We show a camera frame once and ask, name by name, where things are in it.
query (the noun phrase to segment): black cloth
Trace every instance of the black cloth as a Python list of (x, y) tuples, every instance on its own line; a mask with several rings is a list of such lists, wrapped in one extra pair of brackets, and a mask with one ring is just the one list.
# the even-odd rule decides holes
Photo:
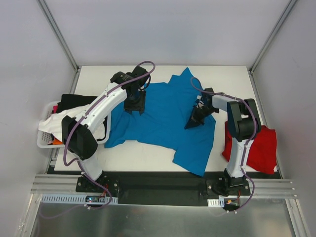
[[(57, 103), (58, 108), (56, 113), (60, 113), (64, 110), (70, 110), (79, 106), (85, 106), (91, 104), (97, 96), (84, 96), (84, 95), (74, 95), (74, 94), (62, 94), (61, 101)], [(97, 141), (102, 141), (105, 139), (107, 134), (107, 118), (103, 121), (104, 124), (104, 138), (97, 139)]]

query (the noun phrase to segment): white cloth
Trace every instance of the white cloth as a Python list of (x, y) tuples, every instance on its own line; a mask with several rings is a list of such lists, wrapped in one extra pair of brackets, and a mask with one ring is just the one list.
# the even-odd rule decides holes
[[(39, 131), (48, 132), (54, 135), (56, 139), (62, 141), (62, 132), (61, 132), (61, 121), (63, 118), (68, 115), (69, 117), (74, 117), (83, 110), (85, 110), (89, 105), (76, 107), (70, 110), (64, 110), (58, 114), (52, 114), (47, 120), (41, 120), (39, 122)], [(105, 128), (104, 124), (101, 124), (94, 132), (93, 137), (95, 140), (103, 139), (105, 137)]]

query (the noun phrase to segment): metal floor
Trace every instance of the metal floor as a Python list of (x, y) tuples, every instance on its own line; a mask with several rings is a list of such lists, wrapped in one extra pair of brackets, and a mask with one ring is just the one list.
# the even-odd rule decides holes
[[(72, 206), (40, 204), (45, 216), (59, 214)], [(87, 210), (82, 206), (52, 220), (37, 216), (31, 236), (291, 237), (295, 234), (285, 200), (254, 198), (237, 214), (209, 207), (110, 205), (101, 210)]]

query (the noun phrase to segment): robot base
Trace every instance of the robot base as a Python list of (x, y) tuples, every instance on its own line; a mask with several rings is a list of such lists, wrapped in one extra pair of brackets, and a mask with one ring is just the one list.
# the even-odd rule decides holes
[[(107, 177), (101, 175), (96, 182), (106, 187), (113, 197), (118, 197), (119, 194), (119, 180), (116, 177)], [(78, 193), (99, 193), (104, 190), (95, 184), (91, 183), (85, 176), (80, 176), (77, 180), (76, 192)]]
[(229, 195), (235, 195), (236, 191), (241, 190), (242, 194), (250, 195), (249, 183), (246, 177), (230, 177), (225, 169), (222, 179), (214, 182), (211, 185), (211, 189), (217, 195), (228, 197)]

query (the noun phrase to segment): orange cloth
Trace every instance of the orange cloth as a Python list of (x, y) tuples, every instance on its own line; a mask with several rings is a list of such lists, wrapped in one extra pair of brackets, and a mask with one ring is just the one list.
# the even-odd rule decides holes
[(63, 145), (63, 143), (55, 138), (53, 141), (53, 145)]

